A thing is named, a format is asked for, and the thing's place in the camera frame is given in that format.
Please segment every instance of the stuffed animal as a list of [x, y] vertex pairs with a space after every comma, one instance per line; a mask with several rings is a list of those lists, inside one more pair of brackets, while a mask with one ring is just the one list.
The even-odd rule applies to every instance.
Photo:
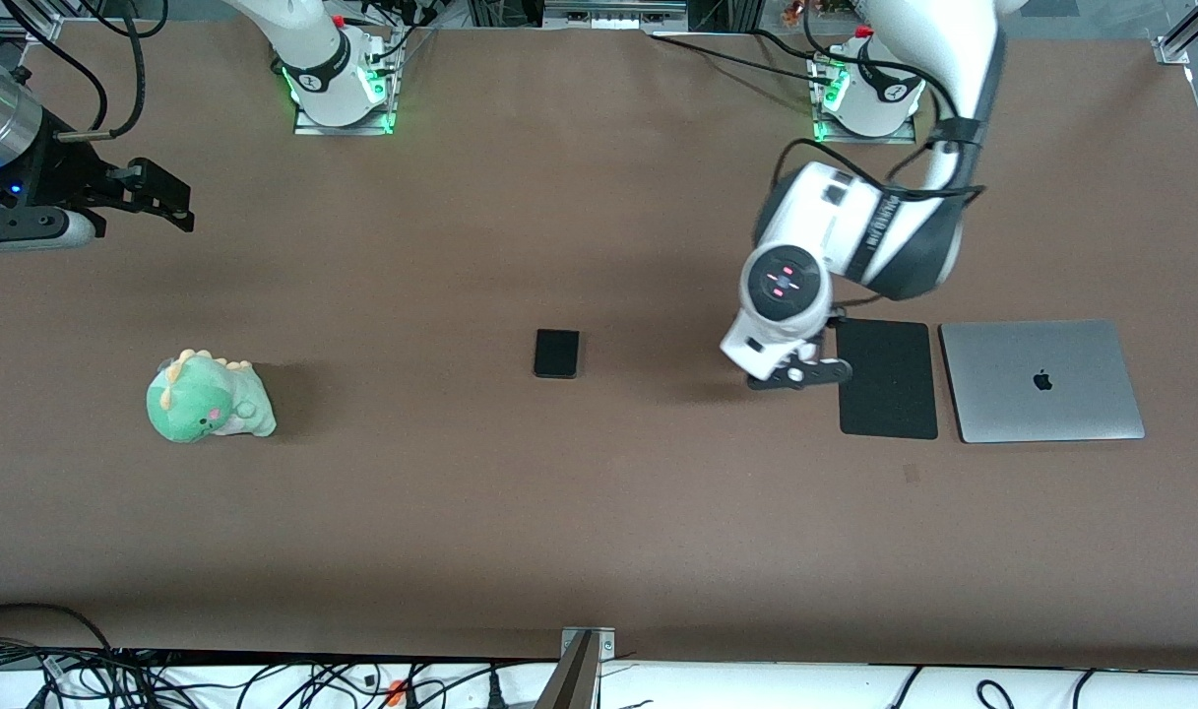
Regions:
[[183, 350], [180, 358], [163, 364], [147, 387], [147, 417], [159, 435], [175, 443], [274, 431], [271, 400], [252, 364], [214, 359], [208, 350]]

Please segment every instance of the plush toy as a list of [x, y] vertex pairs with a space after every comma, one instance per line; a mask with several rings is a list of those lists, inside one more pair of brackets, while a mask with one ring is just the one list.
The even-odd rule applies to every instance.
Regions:
[[274, 412], [250, 363], [183, 350], [147, 387], [147, 417], [159, 435], [194, 443], [207, 435], [271, 435]]

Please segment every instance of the silver laptop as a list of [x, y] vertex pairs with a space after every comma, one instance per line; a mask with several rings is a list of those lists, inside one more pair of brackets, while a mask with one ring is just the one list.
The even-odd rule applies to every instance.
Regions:
[[967, 443], [1144, 438], [1108, 320], [940, 326]]

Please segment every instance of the round black button panel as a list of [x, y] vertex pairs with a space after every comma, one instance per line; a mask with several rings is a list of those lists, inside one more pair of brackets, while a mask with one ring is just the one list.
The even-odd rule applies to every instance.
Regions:
[[822, 271], [800, 247], [774, 247], [752, 263], [748, 295], [762, 319], [792, 319], [810, 309], [822, 291]]

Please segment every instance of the brown tabletop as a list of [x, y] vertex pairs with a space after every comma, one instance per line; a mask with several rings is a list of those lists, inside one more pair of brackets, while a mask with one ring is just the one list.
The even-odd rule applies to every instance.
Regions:
[[[116, 125], [126, 41], [62, 44]], [[1146, 440], [998, 447], [958, 443], [939, 354], [938, 441], [842, 435], [835, 390], [752, 394], [720, 354], [795, 80], [636, 31], [444, 31], [400, 133], [320, 139], [248, 23], [145, 53], [144, 119], [99, 152], [189, 181], [198, 229], [108, 213], [0, 256], [0, 601], [121, 646], [549, 655], [610, 624], [667, 659], [1198, 665], [1198, 111], [1145, 43], [1014, 42], [957, 271], [855, 311], [1114, 319]], [[579, 380], [531, 375], [540, 327], [585, 333]], [[186, 346], [261, 363], [279, 434], [153, 432]]]

